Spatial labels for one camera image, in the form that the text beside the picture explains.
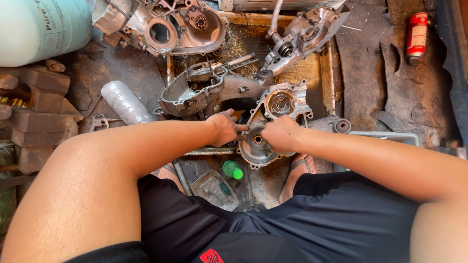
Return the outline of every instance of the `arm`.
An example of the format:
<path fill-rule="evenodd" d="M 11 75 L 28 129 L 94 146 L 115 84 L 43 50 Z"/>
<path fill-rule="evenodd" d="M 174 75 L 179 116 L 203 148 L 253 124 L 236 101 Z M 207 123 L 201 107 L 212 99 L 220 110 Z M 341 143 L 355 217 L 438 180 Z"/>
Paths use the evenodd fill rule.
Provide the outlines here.
<path fill-rule="evenodd" d="M 204 122 L 160 121 L 73 137 L 47 161 L 10 225 L 1 262 L 62 262 L 139 241 L 137 180 L 206 145 L 241 139 L 234 111 Z"/>
<path fill-rule="evenodd" d="M 275 152 L 316 156 L 425 202 L 413 222 L 412 262 L 468 258 L 468 161 L 382 139 L 301 128 L 289 117 L 267 123 L 262 137 Z"/>

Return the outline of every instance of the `flip-flop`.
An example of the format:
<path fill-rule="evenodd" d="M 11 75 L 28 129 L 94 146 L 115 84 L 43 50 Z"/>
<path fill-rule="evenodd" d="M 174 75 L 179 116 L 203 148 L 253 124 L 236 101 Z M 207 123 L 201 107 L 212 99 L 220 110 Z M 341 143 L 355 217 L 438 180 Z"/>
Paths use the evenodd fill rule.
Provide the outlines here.
<path fill-rule="evenodd" d="M 168 164 L 166 164 L 165 166 L 161 167 L 161 168 L 164 168 L 164 169 L 167 169 L 169 170 L 169 172 L 173 173 L 174 175 L 177 176 L 177 172 L 176 172 L 176 169 Z M 159 171 L 161 170 L 161 168 L 157 169 L 156 171 L 154 171 L 152 174 L 156 177 L 158 177 L 158 173 Z"/>
<path fill-rule="evenodd" d="M 312 173 L 312 168 L 310 167 L 309 162 L 306 161 L 305 158 L 304 158 L 304 159 L 300 159 L 299 161 L 293 163 L 293 164 L 291 165 L 291 168 L 289 168 L 289 172 L 291 172 L 292 170 L 294 170 L 294 168 L 298 167 L 299 165 L 301 165 L 301 164 L 303 164 L 303 163 L 306 164 L 307 171 L 308 171 L 309 174 L 311 174 L 311 173 Z"/>

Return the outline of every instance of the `rusty metal tray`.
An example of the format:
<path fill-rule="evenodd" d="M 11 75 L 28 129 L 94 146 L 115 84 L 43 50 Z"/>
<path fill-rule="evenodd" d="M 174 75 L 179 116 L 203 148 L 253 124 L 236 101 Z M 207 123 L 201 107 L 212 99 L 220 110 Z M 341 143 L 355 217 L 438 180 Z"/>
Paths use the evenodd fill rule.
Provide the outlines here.
<path fill-rule="evenodd" d="M 219 14 L 227 18 L 229 22 L 223 53 L 219 59 L 226 63 L 254 52 L 256 58 L 259 59 L 257 63 L 234 70 L 235 73 L 243 77 L 254 78 L 263 66 L 264 59 L 270 52 L 269 48 L 275 46 L 272 40 L 265 38 L 270 28 L 271 15 L 242 12 L 219 12 Z M 280 34 L 294 18 L 294 16 L 279 16 L 278 31 Z M 211 53 L 206 56 L 168 56 L 168 83 L 185 70 L 184 62 L 190 66 L 215 58 Z M 325 117 L 325 112 L 335 114 L 335 92 L 329 43 L 325 45 L 324 51 L 320 54 L 311 54 L 288 71 L 276 76 L 275 83 L 287 81 L 297 84 L 302 79 L 307 80 L 307 103 L 314 113 L 314 119 Z"/>

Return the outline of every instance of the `thigh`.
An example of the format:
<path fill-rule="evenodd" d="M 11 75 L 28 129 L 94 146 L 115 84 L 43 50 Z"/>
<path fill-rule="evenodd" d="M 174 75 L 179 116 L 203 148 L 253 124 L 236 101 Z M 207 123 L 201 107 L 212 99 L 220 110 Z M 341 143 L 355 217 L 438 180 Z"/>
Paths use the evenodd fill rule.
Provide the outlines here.
<path fill-rule="evenodd" d="M 330 175 L 341 182 L 329 181 L 316 190 L 320 195 L 295 195 L 273 209 L 249 212 L 250 220 L 260 232 L 291 241 L 312 262 L 408 262 L 419 204 L 360 176 L 344 175 L 350 181 Z"/>
<path fill-rule="evenodd" d="M 187 197 L 153 175 L 138 181 L 141 241 L 151 262 L 191 262 L 219 233 L 232 232 L 244 213 Z"/>

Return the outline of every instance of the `rusty floor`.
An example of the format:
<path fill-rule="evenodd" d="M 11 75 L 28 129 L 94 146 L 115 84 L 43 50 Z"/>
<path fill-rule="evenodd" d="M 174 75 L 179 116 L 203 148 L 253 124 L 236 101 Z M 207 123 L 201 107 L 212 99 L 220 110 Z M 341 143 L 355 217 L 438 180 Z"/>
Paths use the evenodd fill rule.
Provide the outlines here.
<path fill-rule="evenodd" d="M 428 52 L 422 66 L 409 66 L 404 59 L 406 21 L 411 14 L 426 11 L 423 1 L 355 0 L 348 5 L 351 16 L 345 25 L 361 31 L 341 28 L 331 41 L 334 72 L 331 96 L 336 113 L 349 119 L 354 130 L 416 133 L 425 147 L 456 138 L 458 129 L 448 97 L 450 85 L 446 85 L 450 76 L 442 68 L 445 49 L 433 26 L 429 27 Z M 79 123 L 80 133 L 89 131 L 93 116 L 118 117 L 100 96 L 104 84 L 124 81 L 151 112 L 158 107 L 157 98 L 167 83 L 167 65 L 161 57 L 130 46 L 110 48 L 99 38 L 100 33 L 95 30 L 93 40 L 85 48 L 57 58 L 66 65 L 65 74 L 72 81 L 67 97 L 85 117 Z M 308 101 L 323 101 L 317 97 L 328 94 L 307 95 Z M 328 114 L 326 109 L 322 110 L 324 116 Z M 278 205 L 290 158 L 258 171 L 250 170 L 238 154 L 183 157 L 179 161 L 192 183 L 210 168 L 220 172 L 226 160 L 238 161 L 246 171 L 242 180 L 227 179 L 241 202 L 236 211 Z M 332 171 L 329 162 L 315 160 L 315 163 L 318 173 Z"/>

